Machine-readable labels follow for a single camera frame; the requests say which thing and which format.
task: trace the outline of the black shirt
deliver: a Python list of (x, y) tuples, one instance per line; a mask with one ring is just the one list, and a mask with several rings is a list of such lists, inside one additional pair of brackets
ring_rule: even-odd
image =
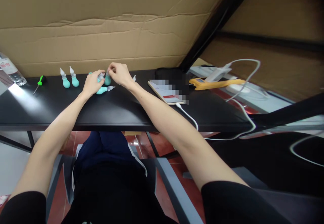
[[(145, 175), (115, 163), (84, 171), (62, 223), (176, 223), (161, 209)], [(207, 223), (289, 223), (253, 189), (228, 181), (201, 190)], [(45, 223), (46, 198), (36, 191), (16, 195), (0, 215), (1, 224)]]

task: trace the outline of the smartphone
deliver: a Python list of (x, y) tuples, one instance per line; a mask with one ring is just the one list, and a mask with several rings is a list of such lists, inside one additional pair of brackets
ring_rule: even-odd
[(167, 105), (174, 105), (176, 103), (184, 104), (184, 102), (177, 98), (176, 95), (173, 95), (174, 90), (170, 90), (169, 85), (157, 85), (152, 81), (148, 81), (148, 85)]

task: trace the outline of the charging cable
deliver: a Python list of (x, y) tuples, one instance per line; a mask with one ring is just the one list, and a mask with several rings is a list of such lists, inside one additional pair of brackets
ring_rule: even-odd
[(237, 61), (243, 61), (243, 60), (249, 60), (249, 61), (254, 61), (256, 62), (256, 67), (254, 69), (254, 71), (248, 76), (248, 78), (245, 80), (245, 83), (243, 84), (241, 90), (239, 90), (233, 97), (226, 99), (225, 101), (228, 102), (229, 100), (235, 98), (238, 94), (240, 94), (240, 92), (244, 89), (244, 87), (246, 86), (246, 84), (249, 82), (250, 78), (256, 73), (256, 71), (260, 68), (261, 62), (259, 60), (255, 60), (255, 59), (238, 59), (238, 60), (233, 60), (232, 62), (226, 64), (224, 67), (225, 68), (229, 68), (232, 63), (237, 62)]
[[(248, 131), (245, 131), (245, 132), (242, 132), (242, 133), (239, 133), (238, 135), (236, 135), (236, 136), (234, 136), (234, 137), (232, 137), (232, 138), (229, 138), (229, 139), (213, 139), (213, 138), (204, 138), (205, 140), (234, 140), (234, 139), (236, 139), (236, 138), (238, 138), (238, 137), (240, 137), (242, 134), (245, 134), (245, 133), (250, 133), (250, 132), (252, 132), (253, 130), (255, 130), (255, 128), (256, 128), (256, 126), (255, 126), (255, 124), (254, 124), (254, 122), (250, 119), (250, 117), (247, 115), (247, 113), (245, 112), (245, 110), (244, 110), (244, 108), (243, 108), (243, 106), (238, 102), (238, 101), (236, 101), (235, 99), (232, 99), (234, 102), (236, 102), (239, 106), (240, 106), (240, 108), (242, 109), (242, 111), (243, 111), (243, 113), (244, 113), (244, 115), (245, 115), (245, 117), (246, 117), (246, 119), (251, 123), (251, 125), (252, 125), (252, 128), (250, 129), (250, 130), (248, 130)], [(182, 112), (184, 112), (185, 113), (185, 115), (187, 115), (193, 122), (194, 122), (194, 124), (195, 124), (195, 126), (196, 126), (196, 130), (198, 131), (198, 124), (197, 124), (197, 122), (181, 107), (181, 105), (180, 104), (178, 104), (178, 103), (176, 103), (175, 104)]]
[[(260, 68), (260, 65), (261, 65), (261, 62), (259, 61), (259, 60), (255, 60), (255, 59), (238, 59), (238, 60), (233, 60), (232, 62), (230, 62), (230, 63), (228, 63), (228, 64), (226, 64), (225, 66), (223, 66), (223, 68), (224, 69), (226, 69), (226, 68), (229, 68), (230, 66), (231, 66), (231, 64), (232, 63), (234, 63), (234, 62), (237, 62), (237, 61), (244, 61), (244, 60), (249, 60), (249, 61), (254, 61), (254, 62), (256, 62), (257, 63), (257, 65), (256, 65), (256, 68), (254, 69), (254, 71), (248, 76), (248, 78), (245, 80), (245, 83), (243, 84), (243, 86), (242, 86), (242, 88), (241, 88), (241, 90), (239, 90), (233, 97), (231, 97), (231, 98), (229, 98), (229, 99), (226, 99), (225, 101), (226, 102), (228, 102), (228, 101), (230, 101), (230, 100), (233, 100), (235, 103), (237, 103), (239, 106), (240, 106), (240, 108), (242, 109), (242, 111), (243, 111), (243, 113), (244, 113), (244, 115), (245, 115), (245, 117), (246, 117), (246, 119), (251, 123), (251, 125), (252, 125), (252, 128), (250, 129), (250, 130), (248, 130), (248, 131), (245, 131), (245, 132), (242, 132), (242, 133), (239, 133), (238, 135), (236, 135), (236, 136), (234, 136), (234, 137), (232, 137), (232, 138), (229, 138), (229, 139), (212, 139), (212, 138), (204, 138), (205, 140), (234, 140), (234, 139), (236, 139), (236, 138), (238, 138), (238, 137), (240, 137), (241, 135), (243, 135), (243, 134), (246, 134), (246, 133), (250, 133), (250, 132), (252, 132), (253, 130), (255, 130), (255, 128), (256, 128), (256, 126), (255, 126), (255, 124), (254, 124), (254, 122), (250, 119), (250, 117), (247, 115), (247, 113), (246, 113), (246, 111), (245, 111), (245, 109), (243, 108), (243, 106), (238, 102), (238, 101), (236, 101), (234, 98), (244, 89), (244, 87), (246, 86), (246, 84), (248, 83), (248, 81), (250, 80), (250, 78), (256, 73), (256, 71)], [(176, 103), (175, 104), (182, 112), (184, 112), (185, 113), (185, 115), (187, 115), (193, 122), (194, 122), (194, 124), (195, 124), (195, 126), (196, 126), (196, 130), (198, 131), (198, 124), (197, 124), (197, 122), (181, 107), (181, 105), (179, 104), (179, 103)]]
[(182, 112), (184, 112), (184, 114), (185, 115), (187, 115), (188, 116), (188, 118), (189, 119), (191, 119), (194, 123), (195, 123), (195, 126), (196, 126), (196, 130), (198, 131), (198, 125), (197, 125), (197, 122), (189, 115), (189, 114), (187, 114), (187, 112), (181, 107), (181, 104), (179, 104), (179, 103), (176, 103), (175, 104), (178, 108), (180, 108), (180, 110), (182, 111)]
[(292, 154), (294, 154), (295, 156), (297, 156), (297, 157), (299, 157), (299, 158), (301, 158), (301, 159), (303, 159), (303, 160), (305, 160), (305, 161), (307, 161), (307, 162), (313, 163), (313, 164), (315, 164), (315, 165), (317, 165), (317, 166), (320, 166), (320, 167), (324, 167), (324, 165), (319, 164), (319, 163), (316, 163), (316, 162), (313, 162), (313, 161), (311, 161), (311, 160), (308, 160), (308, 159), (306, 159), (306, 158), (304, 158), (304, 157), (298, 155), (298, 154), (294, 151), (294, 147), (297, 146), (298, 144), (302, 143), (302, 142), (305, 141), (305, 140), (308, 140), (308, 139), (310, 139), (310, 138), (313, 138), (313, 137), (315, 137), (315, 136), (317, 136), (317, 135), (320, 135), (320, 134), (322, 134), (322, 133), (324, 133), (324, 131), (321, 131), (321, 132), (319, 132), (319, 133), (317, 133), (317, 134), (315, 134), (315, 135), (306, 136), (305, 138), (302, 138), (302, 139), (296, 141), (294, 144), (292, 144), (292, 145), (289, 147), (290, 152), (291, 152)]

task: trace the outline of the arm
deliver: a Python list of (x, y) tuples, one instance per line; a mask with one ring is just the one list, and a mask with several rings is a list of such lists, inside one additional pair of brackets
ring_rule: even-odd
[(98, 70), (87, 76), (83, 91), (41, 135), (10, 198), (26, 191), (38, 191), (47, 196), (55, 158), (71, 133), (83, 105), (104, 83), (104, 80), (97, 81), (101, 72), (104, 71)]
[(200, 190), (204, 184), (220, 180), (247, 186), (183, 116), (134, 82), (125, 64), (111, 63), (108, 72), (136, 97), (154, 126), (178, 150)]

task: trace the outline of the dark blue pants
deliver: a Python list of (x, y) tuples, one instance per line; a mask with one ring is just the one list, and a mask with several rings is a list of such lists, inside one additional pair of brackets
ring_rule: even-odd
[(74, 181), (77, 181), (83, 170), (102, 162), (130, 164), (142, 168), (133, 157), (122, 132), (91, 131), (75, 161)]

